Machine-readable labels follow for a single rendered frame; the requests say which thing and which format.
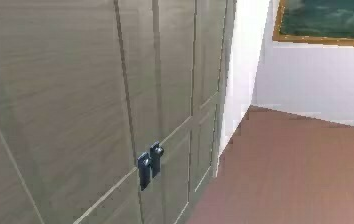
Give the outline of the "grey-brown wooden door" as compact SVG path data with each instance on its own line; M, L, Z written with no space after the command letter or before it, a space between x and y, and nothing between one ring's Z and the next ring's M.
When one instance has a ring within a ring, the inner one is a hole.
M234 0L0 0L0 224L186 224ZM159 142L141 190L137 158Z

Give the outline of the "gold framed green picture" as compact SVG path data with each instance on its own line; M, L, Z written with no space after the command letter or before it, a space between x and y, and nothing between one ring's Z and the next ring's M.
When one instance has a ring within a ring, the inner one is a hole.
M272 40L354 47L354 0L279 0Z

